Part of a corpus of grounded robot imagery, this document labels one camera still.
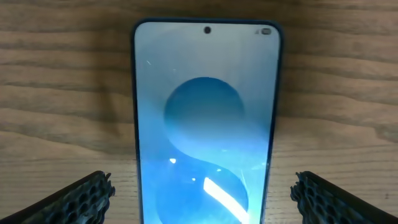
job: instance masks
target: phone edge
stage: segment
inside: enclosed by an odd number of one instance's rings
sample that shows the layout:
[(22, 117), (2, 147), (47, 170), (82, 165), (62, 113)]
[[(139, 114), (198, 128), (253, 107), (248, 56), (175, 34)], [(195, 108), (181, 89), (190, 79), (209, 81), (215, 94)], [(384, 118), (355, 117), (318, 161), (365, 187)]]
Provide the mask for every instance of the phone edge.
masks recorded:
[(279, 99), (279, 85), (280, 85), (280, 71), (282, 68), (282, 54), (284, 50), (284, 39), (285, 35), (282, 27), (275, 21), (268, 20), (250, 20), (250, 19), (209, 19), (209, 18), (184, 18), (184, 17), (148, 17), (136, 22), (130, 32), (130, 60), (131, 60), (131, 83), (132, 83), (132, 100), (133, 100), (133, 112), (134, 112), (134, 137), (135, 137), (135, 150), (136, 150), (136, 161), (137, 161), (137, 182), (138, 182), (138, 197), (139, 197), (139, 223), (144, 224), (144, 211), (142, 201), (142, 186), (141, 186), (141, 161), (140, 161), (140, 149), (139, 149), (139, 131), (138, 131), (138, 114), (137, 114), (137, 86), (136, 86), (136, 53), (135, 53), (135, 34), (137, 28), (146, 22), (192, 22), (192, 23), (221, 23), (221, 24), (259, 24), (269, 25), (274, 27), (279, 33), (279, 55), (277, 64), (277, 73), (275, 78), (275, 89), (274, 89), (274, 102), (272, 105), (271, 114), (271, 128), (269, 133), (269, 145), (267, 153), (267, 164), (266, 164), (266, 175), (264, 177), (264, 189), (263, 198), (261, 204), (261, 218), (260, 224), (265, 223), (266, 215), (266, 200), (267, 200), (267, 189), (269, 181), (269, 171), (271, 168), (271, 156), (274, 143), (274, 132), (275, 132), (275, 120), (277, 105)]

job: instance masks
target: gripper with holes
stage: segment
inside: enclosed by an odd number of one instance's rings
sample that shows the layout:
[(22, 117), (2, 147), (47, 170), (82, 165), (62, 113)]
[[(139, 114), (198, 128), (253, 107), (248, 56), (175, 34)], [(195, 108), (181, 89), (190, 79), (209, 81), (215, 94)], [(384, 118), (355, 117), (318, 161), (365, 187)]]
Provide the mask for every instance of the gripper with holes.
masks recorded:
[(384, 212), (309, 171), (296, 173), (291, 198), (303, 224), (392, 224), (398, 218)]
[(0, 220), (0, 224), (102, 224), (115, 188), (96, 171), (47, 198)]

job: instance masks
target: wooden table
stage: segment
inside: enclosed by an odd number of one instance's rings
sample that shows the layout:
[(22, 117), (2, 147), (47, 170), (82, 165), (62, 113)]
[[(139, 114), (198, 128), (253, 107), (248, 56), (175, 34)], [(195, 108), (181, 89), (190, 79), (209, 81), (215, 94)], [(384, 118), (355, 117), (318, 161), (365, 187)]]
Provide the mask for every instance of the wooden table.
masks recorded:
[(283, 25), (267, 222), (301, 222), (304, 170), (398, 215), (396, 0), (3, 0), (0, 218), (103, 170), (106, 223), (138, 223), (129, 31), (148, 16)]

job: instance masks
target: phone screen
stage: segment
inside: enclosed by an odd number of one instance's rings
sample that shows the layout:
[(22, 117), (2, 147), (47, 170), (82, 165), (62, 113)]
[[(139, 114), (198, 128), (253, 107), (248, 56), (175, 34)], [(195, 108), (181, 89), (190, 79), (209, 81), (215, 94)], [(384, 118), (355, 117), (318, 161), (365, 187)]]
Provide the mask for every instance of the phone screen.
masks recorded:
[(145, 22), (134, 33), (145, 224), (259, 224), (279, 31)]

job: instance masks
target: brown wooden surface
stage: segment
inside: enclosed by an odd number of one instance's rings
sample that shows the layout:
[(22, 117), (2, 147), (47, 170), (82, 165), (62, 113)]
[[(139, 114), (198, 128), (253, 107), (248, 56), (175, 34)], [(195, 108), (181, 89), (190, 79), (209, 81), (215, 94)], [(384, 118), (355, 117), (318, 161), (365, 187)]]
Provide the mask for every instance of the brown wooden surface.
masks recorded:
[(301, 222), (303, 170), (398, 215), (396, 0), (1, 0), (0, 218), (103, 170), (106, 223), (138, 223), (129, 31), (148, 16), (283, 25), (267, 222)]

